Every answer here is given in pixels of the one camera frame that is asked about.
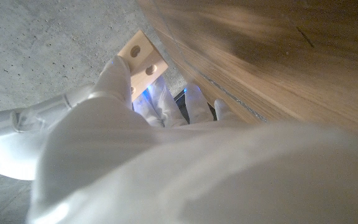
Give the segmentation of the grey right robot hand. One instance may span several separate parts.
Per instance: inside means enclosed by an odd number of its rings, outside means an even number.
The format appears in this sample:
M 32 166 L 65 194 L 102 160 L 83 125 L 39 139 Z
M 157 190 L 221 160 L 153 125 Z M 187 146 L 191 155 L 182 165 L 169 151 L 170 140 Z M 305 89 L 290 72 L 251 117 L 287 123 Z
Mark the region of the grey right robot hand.
M 87 84 L 26 108 L 0 111 L 0 175 L 34 180 L 49 132 L 91 94 Z

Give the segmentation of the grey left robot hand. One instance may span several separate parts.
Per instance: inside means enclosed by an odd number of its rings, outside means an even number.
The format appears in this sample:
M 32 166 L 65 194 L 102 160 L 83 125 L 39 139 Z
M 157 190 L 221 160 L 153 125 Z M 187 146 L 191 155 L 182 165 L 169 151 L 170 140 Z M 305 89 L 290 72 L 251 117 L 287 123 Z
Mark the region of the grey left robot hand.
M 157 82 L 133 105 L 112 58 L 48 135 L 27 222 L 358 223 L 358 135 L 211 114 L 196 85 L 186 103 L 190 123 Z

